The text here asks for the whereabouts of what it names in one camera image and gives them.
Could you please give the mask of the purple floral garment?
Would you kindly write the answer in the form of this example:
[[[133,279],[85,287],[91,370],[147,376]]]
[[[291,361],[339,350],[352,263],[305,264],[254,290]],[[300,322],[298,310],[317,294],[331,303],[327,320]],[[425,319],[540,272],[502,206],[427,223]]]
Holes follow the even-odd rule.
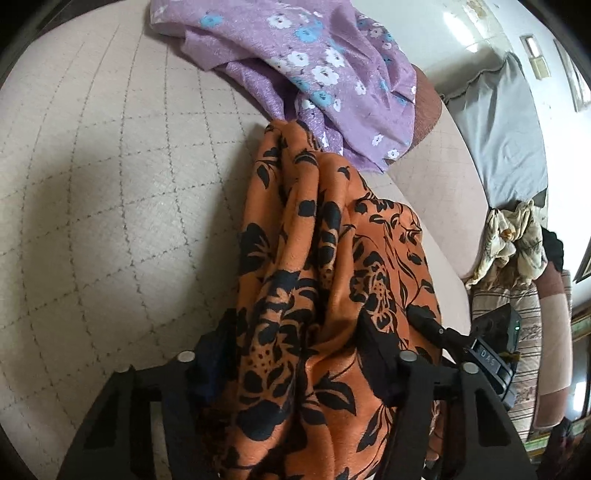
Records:
[[[273,119],[384,172],[415,136],[417,72],[349,1],[153,1],[150,25],[204,71],[228,75]]]

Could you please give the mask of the grey pillow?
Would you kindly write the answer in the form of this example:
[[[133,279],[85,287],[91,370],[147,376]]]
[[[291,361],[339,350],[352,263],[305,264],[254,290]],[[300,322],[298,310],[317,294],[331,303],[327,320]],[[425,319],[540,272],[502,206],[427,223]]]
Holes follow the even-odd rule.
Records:
[[[518,57],[508,52],[444,103],[474,161],[488,204],[513,208],[548,187],[545,143]]]

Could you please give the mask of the beige quilted mattress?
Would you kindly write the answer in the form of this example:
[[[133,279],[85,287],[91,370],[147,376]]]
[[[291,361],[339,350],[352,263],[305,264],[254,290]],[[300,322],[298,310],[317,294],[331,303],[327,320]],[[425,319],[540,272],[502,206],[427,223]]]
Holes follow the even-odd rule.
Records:
[[[235,294],[266,117],[147,13],[62,24],[1,89],[1,424],[40,479],[113,371],[190,349]]]

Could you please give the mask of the striped patterned blanket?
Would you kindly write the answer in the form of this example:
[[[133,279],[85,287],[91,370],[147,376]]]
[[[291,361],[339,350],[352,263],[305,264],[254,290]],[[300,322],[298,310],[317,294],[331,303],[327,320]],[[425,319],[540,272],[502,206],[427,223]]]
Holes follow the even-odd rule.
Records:
[[[527,288],[472,289],[472,318],[504,305],[521,317],[509,416],[523,441],[560,423],[573,374],[571,275],[553,266]]]

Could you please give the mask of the wall switch plate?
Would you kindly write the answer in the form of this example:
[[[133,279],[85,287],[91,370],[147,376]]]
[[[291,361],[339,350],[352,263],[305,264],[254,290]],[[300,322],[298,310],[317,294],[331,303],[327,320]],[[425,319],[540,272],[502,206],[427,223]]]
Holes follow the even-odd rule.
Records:
[[[527,53],[528,60],[536,79],[544,80],[549,78],[551,73],[537,39],[533,35],[523,35],[520,37],[520,40]]]

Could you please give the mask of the beige bolster pillow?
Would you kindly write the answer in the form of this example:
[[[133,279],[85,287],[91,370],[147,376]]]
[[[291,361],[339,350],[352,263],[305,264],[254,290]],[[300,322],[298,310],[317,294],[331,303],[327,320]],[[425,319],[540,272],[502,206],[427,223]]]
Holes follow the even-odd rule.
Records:
[[[488,203],[468,147],[420,68],[412,147],[384,173],[365,172],[382,198],[399,194],[418,214],[461,285],[480,258]]]

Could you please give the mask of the cream patterned crumpled cloth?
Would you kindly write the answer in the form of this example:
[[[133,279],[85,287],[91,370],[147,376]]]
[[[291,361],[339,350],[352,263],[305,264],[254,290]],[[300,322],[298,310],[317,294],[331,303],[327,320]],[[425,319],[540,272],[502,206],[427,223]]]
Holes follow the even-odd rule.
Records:
[[[533,199],[514,210],[492,209],[486,219],[481,256],[465,281],[468,291],[527,289],[545,271],[548,259],[543,246],[539,208]]]

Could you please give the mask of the orange black floral garment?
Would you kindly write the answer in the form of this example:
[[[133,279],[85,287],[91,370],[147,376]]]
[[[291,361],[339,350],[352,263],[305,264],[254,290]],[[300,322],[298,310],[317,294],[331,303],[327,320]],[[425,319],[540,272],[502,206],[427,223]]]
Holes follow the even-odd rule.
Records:
[[[441,314],[416,213],[377,197],[301,122],[264,130],[239,239],[228,327],[224,479],[367,479],[394,409],[377,396],[356,344],[360,317],[393,350],[440,351],[408,307]]]

